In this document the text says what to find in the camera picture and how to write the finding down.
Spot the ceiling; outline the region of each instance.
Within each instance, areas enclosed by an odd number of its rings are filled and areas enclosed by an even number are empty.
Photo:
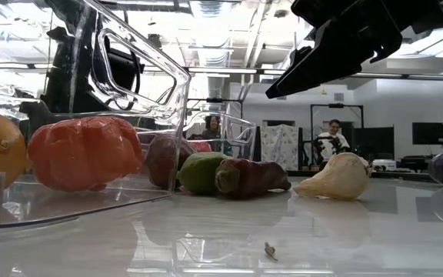
[[[145,37],[158,34],[162,51],[182,66],[285,68],[290,51],[295,47],[313,45],[313,42],[304,40],[311,26],[290,11],[292,0],[245,0],[221,4],[186,0],[108,2],[107,6],[121,19],[127,10],[129,25]],[[50,40],[46,32],[56,26],[64,27],[65,24],[53,15],[43,0],[0,4],[0,63],[40,65],[33,72],[26,69],[18,74],[0,74],[0,90],[7,90],[11,85],[29,86],[30,78],[30,83],[38,84],[30,85],[29,90],[34,95],[43,89],[40,84],[45,84],[44,65],[52,61],[57,50],[57,43]],[[403,36],[405,44],[397,53],[383,62],[366,63],[364,72],[443,72],[443,28],[419,35],[407,29]],[[113,43],[112,48],[128,52],[117,43]],[[204,78],[208,81],[198,80],[196,83],[211,89],[213,78]],[[240,75],[231,75],[227,82],[240,82]],[[362,82],[366,81],[345,79],[333,83],[354,89]],[[206,96],[203,88],[198,89],[200,97]]]

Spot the white gourd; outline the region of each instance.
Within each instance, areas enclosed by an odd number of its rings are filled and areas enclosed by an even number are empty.
[[[368,162],[353,153],[333,155],[324,169],[293,190],[300,196],[355,200],[368,186]]]

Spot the plastic container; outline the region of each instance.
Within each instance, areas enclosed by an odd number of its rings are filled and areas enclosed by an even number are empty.
[[[47,3],[52,6],[0,5],[9,33],[22,25],[40,30],[33,41],[20,44],[29,42],[26,47],[31,48],[35,40],[48,43],[49,61],[44,66],[21,63],[18,53],[0,59],[0,76],[41,72],[42,77],[34,79],[37,86],[0,86],[0,115],[23,134],[30,165],[6,165],[1,161],[8,156],[0,153],[0,228],[60,222],[174,192],[191,76],[97,2]],[[155,94],[121,87],[118,83],[126,74],[115,70],[121,57],[110,45],[120,45],[129,57],[160,68],[172,77],[172,88]],[[129,65],[138,69],[134,60]],[[35,89],[40,85],[41,92]],[[21,158],[20,152],[15,155]],[[10,174],[14,171],[22,173],[15,181]],[[152,172],[166,176],[166,185],[155,185]]]
[[[184,127],[185,137],[198,152],[222,152],[248,160],[254,157],[255,132],[254,123],[219,112],[199,112]]]

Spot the person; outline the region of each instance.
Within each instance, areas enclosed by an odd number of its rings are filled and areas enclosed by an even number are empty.
[[[332,137],[339,141],[339,149],[336,149],[333,144],[331,144],[331,139],[322,139],[322,146],[324,146],[324,149],[322,149],[321,151],[321,156],[324,160],[319,167],[321,170],[328,163],[331,156],[333,156],[334,154],[339,154],[341,152],[346,152],[348,151],[348,149],[350,149],[350,145],[346,141],[346,138],[339,133],[340,125],[341,123],[339,120],[333,119],[329,122],[328,131],[323,132],[318,136],[319,138]]]
[[[222,135],[220,133],[220,118],[218,116],[206,117],[206,130],[203,131],[203,139],[217,139],[217,142],[209,142],[212,151],[222,152]],[[232,155],[231,145],[228,142],[223,143],[223,153],[225,155]]]

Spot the glossy table surface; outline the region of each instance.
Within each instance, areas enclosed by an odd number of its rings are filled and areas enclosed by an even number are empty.
[[[176,195],[0,233],[0,277],[216,275],[443,276],[443,188],[372,179],[359,202]]]

